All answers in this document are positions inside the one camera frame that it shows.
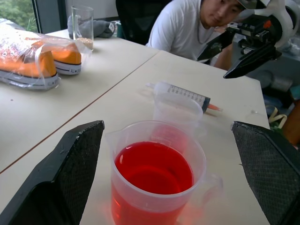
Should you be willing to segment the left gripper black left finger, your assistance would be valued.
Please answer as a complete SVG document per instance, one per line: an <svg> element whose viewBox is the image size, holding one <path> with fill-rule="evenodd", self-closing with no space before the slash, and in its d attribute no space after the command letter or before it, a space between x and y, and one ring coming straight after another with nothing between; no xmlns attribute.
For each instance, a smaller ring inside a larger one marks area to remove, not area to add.
<svg viewBox="0 0 300 225"><path fill-rule="evenodd" d="M0 225L79 225L104 129L97 120L67 131L0 213Z"/></svg>

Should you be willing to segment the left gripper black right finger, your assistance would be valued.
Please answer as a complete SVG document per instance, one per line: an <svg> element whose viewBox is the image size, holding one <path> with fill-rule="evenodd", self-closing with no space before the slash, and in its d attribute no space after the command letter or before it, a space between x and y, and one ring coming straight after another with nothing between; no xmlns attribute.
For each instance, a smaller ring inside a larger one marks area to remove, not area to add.
<svg viewBox="0 0 300 225"><path fill-rule="evenodd" d="M231 125L249 187L270 225L300 225L300 151L280 133Z"/></svg>

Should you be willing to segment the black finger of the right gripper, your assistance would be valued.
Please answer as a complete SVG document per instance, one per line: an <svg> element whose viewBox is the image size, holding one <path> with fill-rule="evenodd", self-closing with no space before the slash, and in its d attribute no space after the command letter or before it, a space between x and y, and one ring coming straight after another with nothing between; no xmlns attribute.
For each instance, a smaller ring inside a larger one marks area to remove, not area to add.
<svg viewBox="0 0 300 225"><path fill-rule="evenodd" d="M266 44L236 60L223 78L232 79L245 76L269 60L276 60L281 55L282 53L273 44Z"/></svg>
<svg viewBox="0 0 300 225"><path fill-rule="evenodd" d="M221 53L224 48L232 43L234 35L234 32L224 32L206 43L204 48L200 51L197 61L209 60Z"/></svg>

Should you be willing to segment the large clear plastic syringe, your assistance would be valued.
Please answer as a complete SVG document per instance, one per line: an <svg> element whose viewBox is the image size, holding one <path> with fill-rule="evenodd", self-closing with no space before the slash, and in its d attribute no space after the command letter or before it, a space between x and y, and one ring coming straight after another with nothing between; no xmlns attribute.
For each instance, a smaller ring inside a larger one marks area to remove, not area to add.
<svg viewBox="0 0 300 225"><path fill-rule="evenodd" d="M173 94L178 94L190 98L201 106L204 113L207 111L207 109L211 109L219 112L223 111L222 108L211 104L209 97L197 94L187 89L175 86L173 84L169 84L167 82L146 83L146 87L152 88L155 94L173 93Z"/></svg>

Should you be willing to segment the clear plastic beaker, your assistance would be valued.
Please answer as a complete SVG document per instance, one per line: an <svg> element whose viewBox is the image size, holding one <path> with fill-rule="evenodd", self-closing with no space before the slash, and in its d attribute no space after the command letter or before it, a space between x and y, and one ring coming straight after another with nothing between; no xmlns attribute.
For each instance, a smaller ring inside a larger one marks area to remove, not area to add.
<svg viewBox="0 0 300 225"><path fill-rule="evenodd" d="M154 97L153 120L163 122L155 134L182 142L185 134L205 136L207 129L202 122L203 110L194 100L178 94L161 93Z"/></svg>

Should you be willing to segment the beaker with red liquid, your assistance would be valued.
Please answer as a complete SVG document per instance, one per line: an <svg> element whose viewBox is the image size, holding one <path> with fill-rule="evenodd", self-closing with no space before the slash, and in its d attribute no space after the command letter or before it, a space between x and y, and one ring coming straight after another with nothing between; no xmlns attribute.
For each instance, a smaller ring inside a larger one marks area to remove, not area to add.
<svg viewBox="0 0 300 225"><path fill-rule="evenodd" d="M177 126L140 121L105 138L115 225L176 225L198 188L196 214L223 189L223 180L207 172L199 142Z"/></svg>

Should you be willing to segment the person in white t-shirt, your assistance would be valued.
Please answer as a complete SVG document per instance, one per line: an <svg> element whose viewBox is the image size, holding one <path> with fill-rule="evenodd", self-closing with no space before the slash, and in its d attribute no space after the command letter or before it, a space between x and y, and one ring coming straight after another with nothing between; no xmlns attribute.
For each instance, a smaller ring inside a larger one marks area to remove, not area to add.
<svg viewBox="0 0 300 225"><path fill-rule="evenodd" d="M197 60L245 7L241 0L172 0L157 17L147 47Z"/></svg>

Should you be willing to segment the black office chair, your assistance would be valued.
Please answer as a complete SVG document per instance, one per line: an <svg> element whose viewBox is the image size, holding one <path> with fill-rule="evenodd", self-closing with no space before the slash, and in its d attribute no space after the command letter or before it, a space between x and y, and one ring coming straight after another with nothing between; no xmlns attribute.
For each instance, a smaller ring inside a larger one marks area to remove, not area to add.
<svg viewBox="0 0 300 225"><path fill-rule="evenodd" d="M172 0L115 0L126 40L147 44L151 29L163 8Z"/></svg>

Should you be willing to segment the orange canvas sneaker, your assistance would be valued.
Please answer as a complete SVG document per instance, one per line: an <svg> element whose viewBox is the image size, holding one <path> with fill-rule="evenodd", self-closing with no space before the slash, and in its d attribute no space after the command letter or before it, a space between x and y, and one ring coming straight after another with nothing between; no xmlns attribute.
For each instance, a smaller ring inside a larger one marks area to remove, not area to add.
<svg viewBox="0 0 300 225"><path fill-rule="evenodd" d="M60 75L77 75L82 68L82 56L76 44L58 44L37 41L32 44L41 47L43 51L50 51L54 59L57 73Z"/></svg>
<svg viewBox="0 0 300 225"><path fill-rule="evenodd" d="M49 90L60 78L50 46L41 42L0 43L0 83L30 90Z"/></svg>

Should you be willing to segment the grey plush cloth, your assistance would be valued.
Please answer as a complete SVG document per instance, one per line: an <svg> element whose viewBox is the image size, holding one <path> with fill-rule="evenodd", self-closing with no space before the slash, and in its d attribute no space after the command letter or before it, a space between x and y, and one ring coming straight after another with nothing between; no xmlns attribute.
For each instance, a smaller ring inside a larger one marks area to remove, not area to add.
<svg viewBox="0 0 300 225"><path fill-rule="evenodd" d="M77 18L75 24L78 24L78 28L75 29L75 38L110 38L115 31L112 22Z"/></svg>

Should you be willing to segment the tall clear drinking glass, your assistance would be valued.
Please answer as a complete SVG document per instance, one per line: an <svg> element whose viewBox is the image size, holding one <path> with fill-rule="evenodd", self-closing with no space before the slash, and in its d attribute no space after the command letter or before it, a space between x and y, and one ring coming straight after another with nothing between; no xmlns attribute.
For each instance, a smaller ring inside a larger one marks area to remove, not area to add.
<svg viewBox="0 0 300 225"><path fill-rule="evenodd" d="M87 48L93 50L93 8L87 6L72 6L73 40L81 41Z"/></svg>

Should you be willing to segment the orange sneakers in plastic bag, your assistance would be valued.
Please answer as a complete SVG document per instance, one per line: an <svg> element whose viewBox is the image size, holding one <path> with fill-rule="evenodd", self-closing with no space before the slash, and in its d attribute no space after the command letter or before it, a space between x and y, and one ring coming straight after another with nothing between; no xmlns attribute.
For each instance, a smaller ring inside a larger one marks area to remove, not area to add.
<svg viewBox="0 0 300 225"><path fill-rule="evenodd" d="M63 37L55 37L40 33L35 33L26 30L18 29L17 25L12 21L6 19L0 19L0 43L2 41L8 42L37 42L45 41L47 43L58 43L58 44L76 44L79 52L82 56L82 67L86 60L91 56L92 50L87 48L81 41L71 40Z"/></svg>

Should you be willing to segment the dark window frame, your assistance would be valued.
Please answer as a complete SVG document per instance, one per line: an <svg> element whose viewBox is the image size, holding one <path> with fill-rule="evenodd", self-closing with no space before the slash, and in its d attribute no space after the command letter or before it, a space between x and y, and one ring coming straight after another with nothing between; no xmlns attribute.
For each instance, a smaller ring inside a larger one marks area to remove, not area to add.
<svg viewBox="0 0 300 225"><path fill-rule="evenodd" d="M31 0L39 33L51 33L67 28L66 0Z"/></svg>

